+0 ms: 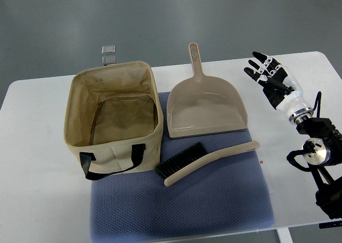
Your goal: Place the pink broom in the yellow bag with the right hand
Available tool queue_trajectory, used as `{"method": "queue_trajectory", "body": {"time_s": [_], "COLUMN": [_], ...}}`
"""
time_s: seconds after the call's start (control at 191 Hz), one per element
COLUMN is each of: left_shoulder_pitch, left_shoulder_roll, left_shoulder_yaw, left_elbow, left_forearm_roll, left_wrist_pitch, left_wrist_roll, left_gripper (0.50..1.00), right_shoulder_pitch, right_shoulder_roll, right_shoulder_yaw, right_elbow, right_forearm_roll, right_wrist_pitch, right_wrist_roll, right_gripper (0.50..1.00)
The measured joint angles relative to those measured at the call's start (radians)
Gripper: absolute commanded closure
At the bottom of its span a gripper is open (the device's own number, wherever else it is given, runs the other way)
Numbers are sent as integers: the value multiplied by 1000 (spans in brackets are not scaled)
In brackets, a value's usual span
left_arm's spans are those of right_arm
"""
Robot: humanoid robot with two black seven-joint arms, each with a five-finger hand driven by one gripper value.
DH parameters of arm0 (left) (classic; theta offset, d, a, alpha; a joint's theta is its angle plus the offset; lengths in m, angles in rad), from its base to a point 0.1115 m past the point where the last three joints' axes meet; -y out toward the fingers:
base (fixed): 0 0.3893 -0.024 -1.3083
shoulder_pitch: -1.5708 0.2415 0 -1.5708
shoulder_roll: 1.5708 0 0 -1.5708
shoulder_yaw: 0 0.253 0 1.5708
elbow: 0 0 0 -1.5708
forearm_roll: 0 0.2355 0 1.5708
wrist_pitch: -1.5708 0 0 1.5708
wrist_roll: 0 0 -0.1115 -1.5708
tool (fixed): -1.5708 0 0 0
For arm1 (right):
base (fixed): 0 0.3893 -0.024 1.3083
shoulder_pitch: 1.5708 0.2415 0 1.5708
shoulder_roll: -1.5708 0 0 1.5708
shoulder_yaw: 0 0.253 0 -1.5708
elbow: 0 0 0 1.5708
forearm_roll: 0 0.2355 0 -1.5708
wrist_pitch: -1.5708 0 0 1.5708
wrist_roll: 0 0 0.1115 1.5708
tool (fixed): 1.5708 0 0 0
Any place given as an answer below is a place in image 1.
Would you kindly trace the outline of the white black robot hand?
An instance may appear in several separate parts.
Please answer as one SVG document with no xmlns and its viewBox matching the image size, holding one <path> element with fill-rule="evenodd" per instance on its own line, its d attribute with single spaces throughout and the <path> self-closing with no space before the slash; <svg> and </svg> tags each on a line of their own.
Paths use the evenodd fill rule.
<svg viewBox="0 0 342 243">
<path fill-rule="evenodd" d="M 257 84 L 271 106 L 285 114 L 293 124 L 313 117 L 313 108 L 303 98 L 303 90 L 289 69 L 278 62 L 274 57 L 253 51 L 257 60 L 249 60 L 250 67 L 244 72 Z"/>
</svg>

